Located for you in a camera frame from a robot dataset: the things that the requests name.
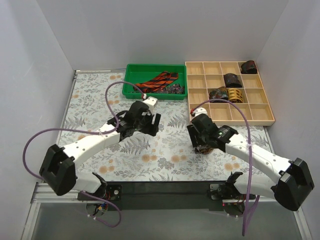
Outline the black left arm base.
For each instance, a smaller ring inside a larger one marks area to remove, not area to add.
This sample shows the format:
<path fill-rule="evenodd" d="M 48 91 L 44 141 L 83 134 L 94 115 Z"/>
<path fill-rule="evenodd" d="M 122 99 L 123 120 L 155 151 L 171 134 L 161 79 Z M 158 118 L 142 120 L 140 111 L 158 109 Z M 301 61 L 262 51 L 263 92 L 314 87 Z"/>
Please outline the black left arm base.
<path fill-rule="evenodd" d="M 122 198 L 122 190 L 121 184 L 108 184 L 100 186 L 94 193 L 87 192 L 87 194 L 108 201 L 120 201 Z"/>

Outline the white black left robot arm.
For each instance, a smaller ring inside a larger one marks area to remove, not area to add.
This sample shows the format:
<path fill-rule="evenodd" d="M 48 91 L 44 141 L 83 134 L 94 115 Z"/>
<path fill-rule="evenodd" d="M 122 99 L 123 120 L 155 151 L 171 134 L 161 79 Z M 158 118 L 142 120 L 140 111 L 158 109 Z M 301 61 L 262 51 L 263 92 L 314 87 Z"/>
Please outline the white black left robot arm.
<path fill-rule="evenodd" d="M 161 119 L 161 115 L 155 113 L 157 103 L 154 97 L 135 101 L 129 110 L 116 114 L 95 134 L 63 147 L 52 145 L 40 167 L 40 176 L 57 196 L 76 190 L 90 194 L 95 200 L 103 199 L 108 185 L 104 178 L 95 172 L 77 173 L 77 168 L 95 154 L 131 137 L 135 132 L 156 136 Z"/>

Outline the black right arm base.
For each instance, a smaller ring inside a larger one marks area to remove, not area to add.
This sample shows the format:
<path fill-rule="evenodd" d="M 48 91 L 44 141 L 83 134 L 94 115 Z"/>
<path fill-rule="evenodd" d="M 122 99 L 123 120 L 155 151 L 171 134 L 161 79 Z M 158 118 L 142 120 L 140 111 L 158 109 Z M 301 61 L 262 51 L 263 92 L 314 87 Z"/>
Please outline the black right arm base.
<path fill-rule="evenodd" d="M 233 184 L 213 183 L 209 185 L 208 196 L 212 200 L 244 201 L 245 193 L 240 193 Z"/>

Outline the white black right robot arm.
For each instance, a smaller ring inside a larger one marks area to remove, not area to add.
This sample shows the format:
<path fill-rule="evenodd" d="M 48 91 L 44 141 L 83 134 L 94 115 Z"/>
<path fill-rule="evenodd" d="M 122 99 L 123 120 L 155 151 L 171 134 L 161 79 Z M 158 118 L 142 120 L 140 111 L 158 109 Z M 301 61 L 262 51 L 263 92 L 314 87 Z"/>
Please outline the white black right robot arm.
<path fill-rule="evenodd" d="M 213 191 L 216 198 L 237 199 L 250 194 L 275 199 L 281 206 L 297 211 L 315 185 L 308 164 L 297 158 L 289 160 L 275 155 L 247 140 L 234 128 L 227 125 L 217 127 L 205 113 L 197 114 L 187 127 L 193 147 L 211 147 L 235 156 L 262 175 L 232 173 Z"/>

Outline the brown cat print tie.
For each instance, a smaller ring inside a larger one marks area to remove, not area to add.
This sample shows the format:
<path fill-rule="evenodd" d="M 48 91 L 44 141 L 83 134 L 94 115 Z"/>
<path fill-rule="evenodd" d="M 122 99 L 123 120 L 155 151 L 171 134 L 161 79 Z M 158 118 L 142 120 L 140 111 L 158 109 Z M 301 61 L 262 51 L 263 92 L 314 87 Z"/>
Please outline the brown cat print tie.
<path fill-rule="evenodd" d="M 201 155 L 208 155 L 210 154 L 214 148 L 208 144 L 199 144 L 194 148 L 194 152 L 196 154 L 201 154 Z"/>

